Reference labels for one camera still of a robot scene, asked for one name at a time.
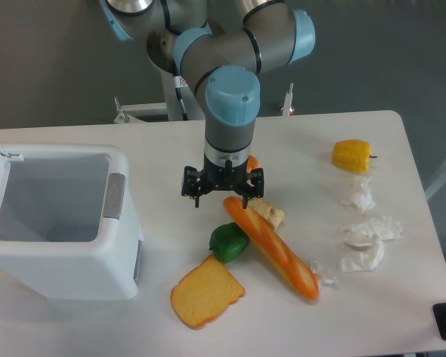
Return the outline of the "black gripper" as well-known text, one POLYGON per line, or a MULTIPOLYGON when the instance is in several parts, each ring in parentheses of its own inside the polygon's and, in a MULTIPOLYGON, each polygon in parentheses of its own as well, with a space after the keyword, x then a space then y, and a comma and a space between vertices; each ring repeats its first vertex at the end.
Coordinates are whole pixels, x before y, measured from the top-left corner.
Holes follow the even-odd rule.
POLYGON ((233 191, 242 196, 242 208, 248 208, 248 200, 264 196, 264 170, 262 167, 246 171, 248 159, 236 166, 231 160, 224 160, 220 166, 204 156, 202 170, 186 166, 181 184, 181 195, 195 201, 199 208, 199 197, 216 190, 233 191))

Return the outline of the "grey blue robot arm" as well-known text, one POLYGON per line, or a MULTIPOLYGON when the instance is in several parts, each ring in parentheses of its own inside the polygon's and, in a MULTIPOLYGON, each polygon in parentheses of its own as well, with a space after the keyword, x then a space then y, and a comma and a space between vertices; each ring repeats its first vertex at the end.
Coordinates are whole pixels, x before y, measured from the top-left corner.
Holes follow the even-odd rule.
POLYGON ((193 200, 233 191, 246 205, 264 195, 264 173, 248 166, 261 102, 259 74, 308 56, 311 17, 283 1, 238 1, 242 28, 217 34, 205 1, 103 1, 117 38, 158 31, 169 71, 186 81, 204 113, 204 166, 185 167, 181 193, 193 200))

